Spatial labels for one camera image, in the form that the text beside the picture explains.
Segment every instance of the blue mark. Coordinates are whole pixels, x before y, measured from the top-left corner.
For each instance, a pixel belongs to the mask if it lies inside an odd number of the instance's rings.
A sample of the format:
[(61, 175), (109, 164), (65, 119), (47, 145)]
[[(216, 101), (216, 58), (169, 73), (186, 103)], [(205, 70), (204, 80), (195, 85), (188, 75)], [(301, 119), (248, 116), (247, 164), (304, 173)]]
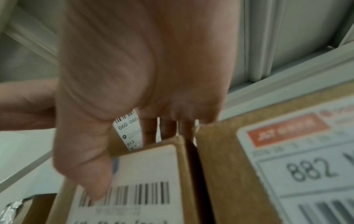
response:
[(118, 158), (114, 158), (112, 160), (112, 172), (113, 172), (113, 174), (115, 174), (118, 171), (118, 166), (119, 166), (119, 159)]

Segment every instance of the white sticker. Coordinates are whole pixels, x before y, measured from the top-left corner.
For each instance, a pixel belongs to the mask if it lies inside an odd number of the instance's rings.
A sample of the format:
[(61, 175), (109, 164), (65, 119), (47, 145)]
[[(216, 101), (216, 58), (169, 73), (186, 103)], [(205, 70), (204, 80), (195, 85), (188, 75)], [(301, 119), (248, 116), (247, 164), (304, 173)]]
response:
[(354, 224), (354, 96), (241, 128), (286, 224)]
[(67, 224), (183, 224), (176, 148), (166, 145), (114, 159), (107, 194), (90, 200), (78, 186)]
[[(129, 150), (142, 147), (141, 129), (138, 116), (134, 110), (123, 117), (118, 117), (113, 122), (113, 127)], [(159, 125), (157, 125), (156, 142), (160, 141), (160, 128)]]

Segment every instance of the orange rectangle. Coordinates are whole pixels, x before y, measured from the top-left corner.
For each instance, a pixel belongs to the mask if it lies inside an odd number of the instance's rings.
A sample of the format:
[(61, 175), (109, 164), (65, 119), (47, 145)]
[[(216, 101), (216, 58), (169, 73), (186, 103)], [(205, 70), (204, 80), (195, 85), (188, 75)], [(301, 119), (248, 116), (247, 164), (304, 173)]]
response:
[(330, 128), (326, 123), (311, 113), (257, 128), (247, 133), (254, 146), (261, 147), (328, 129)]

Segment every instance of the human hand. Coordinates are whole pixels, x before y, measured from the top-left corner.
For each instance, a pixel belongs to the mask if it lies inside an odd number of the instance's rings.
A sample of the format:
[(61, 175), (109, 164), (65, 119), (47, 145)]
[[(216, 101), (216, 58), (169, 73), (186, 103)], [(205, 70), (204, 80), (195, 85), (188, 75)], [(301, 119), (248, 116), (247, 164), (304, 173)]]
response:
[(0, 83), (0, 131), (55, 127), (58, 79)]
[(216, 121), (235, 62), (238, 0), (67, 2), (60, 45), (56, 169), (106, 193), (115, 118), (136, 108), (143, 143)]

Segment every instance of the silver foil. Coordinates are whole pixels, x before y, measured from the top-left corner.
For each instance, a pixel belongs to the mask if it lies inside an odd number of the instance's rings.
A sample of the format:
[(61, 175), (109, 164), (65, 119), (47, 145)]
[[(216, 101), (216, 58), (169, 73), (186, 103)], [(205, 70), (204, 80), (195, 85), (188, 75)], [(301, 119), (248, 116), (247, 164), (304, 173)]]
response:
[(11, 224), (17, 215), (18, 208), (23, 204), (24, 200), (16, 201), (5, 207), (0, 214), (0, 224)]

